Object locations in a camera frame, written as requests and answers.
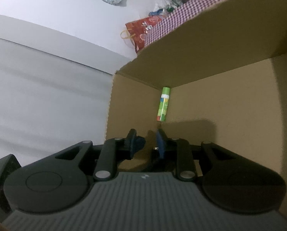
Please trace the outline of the green glue stick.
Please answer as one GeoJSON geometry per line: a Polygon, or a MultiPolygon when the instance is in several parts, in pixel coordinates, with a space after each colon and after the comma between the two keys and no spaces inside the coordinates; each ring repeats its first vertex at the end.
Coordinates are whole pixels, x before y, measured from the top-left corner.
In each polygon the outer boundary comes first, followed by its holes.
{"type": "Polygon", "coordinates": [[[166,120],[170,92],[171,89],[169,87],[163,87],[162,94],[160,97],[159,109],[157,111],[157,121],[164,122],[166,120]]]}

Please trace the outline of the purple checkered tablecloth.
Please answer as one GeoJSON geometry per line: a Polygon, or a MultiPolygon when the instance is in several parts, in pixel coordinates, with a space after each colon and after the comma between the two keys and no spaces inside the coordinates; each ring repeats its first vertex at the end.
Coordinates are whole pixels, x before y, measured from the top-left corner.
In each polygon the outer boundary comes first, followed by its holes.
{"type": "Polygon", "coordinates": [[[189,0],[186,4],[170,13],[147,34],[145,47],[168,35],[185,22],[194,19],[202,12],[227,0],[189,0]]]}

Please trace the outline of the brown cardboard box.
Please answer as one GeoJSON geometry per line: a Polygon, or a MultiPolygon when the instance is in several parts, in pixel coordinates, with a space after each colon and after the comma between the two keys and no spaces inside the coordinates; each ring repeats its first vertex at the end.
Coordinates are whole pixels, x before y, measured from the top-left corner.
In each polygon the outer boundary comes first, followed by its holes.
{"type": "Polygon", "coordinates": [[[158,128],[211,141],[282,176],[287,218],[287,0],[224,1],[144,48],[114,75],[106,137],[131,128],[146,146],[121,171],[147,168],[158,128]]]}

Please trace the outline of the red gift bag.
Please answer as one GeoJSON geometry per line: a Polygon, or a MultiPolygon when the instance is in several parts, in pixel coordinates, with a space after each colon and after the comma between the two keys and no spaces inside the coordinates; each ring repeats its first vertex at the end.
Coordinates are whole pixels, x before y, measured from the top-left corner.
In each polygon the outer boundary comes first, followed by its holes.
{"type": "Polygon", "coordinates": [[[137,54],[144,48],[149,31],[164,18],[164,16],[149,16],[126,23],[126,29],[120,33],[120,37],[124,40],[130,40],[137,54]]]}

